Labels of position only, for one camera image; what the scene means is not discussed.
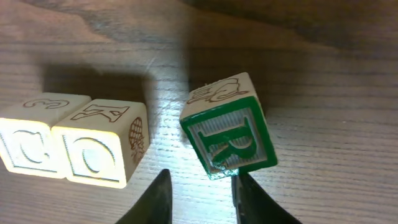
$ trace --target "block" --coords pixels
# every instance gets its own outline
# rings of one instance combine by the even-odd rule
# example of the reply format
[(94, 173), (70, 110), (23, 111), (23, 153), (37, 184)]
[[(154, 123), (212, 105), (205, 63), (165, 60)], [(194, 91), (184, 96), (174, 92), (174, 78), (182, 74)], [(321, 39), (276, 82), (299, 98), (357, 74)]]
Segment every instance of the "block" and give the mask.
[(190, 92), (180, 124), (210, 179), (277, 164), (264, 113), (247, 73)]
[(146, 106), (93, 100), (52, 128), (67, 179), (124, 188), (149, 146)]
[(0, 111), (0, 155), (7, 170), (64, 178), (51, 127), (90, 102), (89, 96), (42, 93)]

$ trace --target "letter on block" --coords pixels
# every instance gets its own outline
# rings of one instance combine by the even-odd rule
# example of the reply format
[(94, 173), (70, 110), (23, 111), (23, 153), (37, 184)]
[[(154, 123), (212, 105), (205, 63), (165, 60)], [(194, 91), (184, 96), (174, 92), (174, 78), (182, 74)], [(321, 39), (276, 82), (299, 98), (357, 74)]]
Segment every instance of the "letter on block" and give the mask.
[(123, 188), (149, 146), (143, 103), (93, 100), (52, 128), (67, 179)]
[(277, 164), (247, 73), (192, 91), (180, 123), (210, 179)]
[(89, 96), (42, 93), (0, 112), (0, 155), (10, 172), (64, 178), (51, 127), (90, 102)]

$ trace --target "engraved design on block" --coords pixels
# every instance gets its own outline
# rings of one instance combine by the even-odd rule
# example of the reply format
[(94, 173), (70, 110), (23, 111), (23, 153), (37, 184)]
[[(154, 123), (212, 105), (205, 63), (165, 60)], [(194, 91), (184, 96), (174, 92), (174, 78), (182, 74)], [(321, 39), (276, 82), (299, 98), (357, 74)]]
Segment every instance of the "engraved design on block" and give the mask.
[(189, 126), (188, 130), (211, 173), (267, 160), (250, 108), (201, 121)]
[(34, 106), (47, 106), (45, 109), (62, 108), (69, 104), (67, 100), (50, 100), (50, 99), (36, 99), (30, 100), (23, 104), (24, 108), (32, 108)]
[(144, 135), (142, 134), (142, 119), (136, 118), (130, 125), (129, 143), (131, 146), (131, 157), (137, 164), (144, 157)]
[(18, 130), (11, 135), (1, 133), (0, 139), (14, 167), (57, 172), (49, 169), (50, 156), (39, 132)]
[(227, 78), (214, 84), (199, 88), (193, 92), (193, 96), (187, 101), (187, 104), (204, 100), (209, 103), (227, 100), (236, 95), (243, 95), (249, 91), (240, 91), (241, 84), (238, 78)]
[(94, 138), (78, 138), (74, 141), (67, 138), (63, 135), (74, 176), (119, 182), (113, 178), (116, 173), (115, 156), (105, 143)]
[(72, 121), (87, 118), (89, 116), (102, 115), (108, 118), (110, 123), (115, 123), (130, 107), (114, 107), (114, 106), (100, 106), (89, 105), (82, 112), (76, 114), (71, 118)]

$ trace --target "yellow block face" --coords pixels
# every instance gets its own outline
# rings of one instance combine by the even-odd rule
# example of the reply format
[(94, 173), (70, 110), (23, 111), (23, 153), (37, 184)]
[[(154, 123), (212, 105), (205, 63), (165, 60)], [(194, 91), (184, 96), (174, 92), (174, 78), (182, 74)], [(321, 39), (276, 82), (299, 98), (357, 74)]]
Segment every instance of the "yellow block face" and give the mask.
[(41, 122), (0, 119), (0, 155), (10, 172), (64, 178), (50, 128)]
[(8, 171), (64, 178), (51, 127), (91, 101), (89, 96), (42, 93), (0, 111), (0, 155)]
[(54, 127), (57, 146), (68, 162), (67, 179), (82, 184), (126, 186), (123, 155), (117, 134), (106, 131)]
[(124, 188), (149, 146), (142, 103), (93, 100), (52, 128), (73, 182)]

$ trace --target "wood grain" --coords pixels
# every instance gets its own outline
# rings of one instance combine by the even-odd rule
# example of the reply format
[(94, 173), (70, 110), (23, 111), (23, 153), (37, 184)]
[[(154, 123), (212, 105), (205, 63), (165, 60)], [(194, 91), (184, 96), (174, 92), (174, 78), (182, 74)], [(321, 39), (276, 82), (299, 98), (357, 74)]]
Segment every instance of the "wood grain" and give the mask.
[(395, 1), (0, 2), (0, 108), (41, 91), (145, 101), (152, 145), (122, 190), (8, 173), (0, 222), (114, 223), (163, 168), (174, 223), (235, 223), (178, 117), (189, 90), (249, 72), (279, 165), (254, 178), (303, 223), (396, 223)]

